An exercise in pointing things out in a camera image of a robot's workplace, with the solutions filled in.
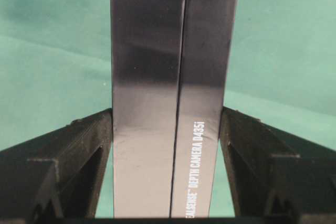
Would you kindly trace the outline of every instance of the black box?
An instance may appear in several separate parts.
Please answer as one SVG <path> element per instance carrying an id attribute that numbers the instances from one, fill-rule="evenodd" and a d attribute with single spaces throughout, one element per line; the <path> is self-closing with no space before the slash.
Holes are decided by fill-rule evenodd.
<path id="1" fill-rule="evenodd" d="M 172 217 L 207 217 L 237 0 L 186 0 Z"/>
<path id="2" fill-rule="evenodd" d="M 185 0 L 111 0 L 114 216 L 168 217 Z"/>

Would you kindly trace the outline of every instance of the box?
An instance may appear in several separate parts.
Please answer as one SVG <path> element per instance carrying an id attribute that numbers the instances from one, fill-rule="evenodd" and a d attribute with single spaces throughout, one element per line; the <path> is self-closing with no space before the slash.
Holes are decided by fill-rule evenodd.
<path id="1" fill-rule="evenodd" d="M 236 0 L 186 0 L 172 217 L 207 217 Z"/>
<path id="2" fill-rule="evenodd" d="M 111 0 L 114 216 L 169 217 L 185 0 Z"/>

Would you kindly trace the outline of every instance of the green cloth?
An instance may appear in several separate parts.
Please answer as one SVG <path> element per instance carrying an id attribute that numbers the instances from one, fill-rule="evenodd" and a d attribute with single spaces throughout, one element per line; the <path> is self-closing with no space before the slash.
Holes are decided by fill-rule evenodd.
<path id="1" fill-rule="evenodd" d="M 334 0 L 238 0 L 225 105 L 336 148 Z M 0 150 L 111 107 L 110 0 L 0 0 Z M 97 216 L 112 216 L 112 159 Z M 211 216 L 232 216 L 218 152 Z"/>

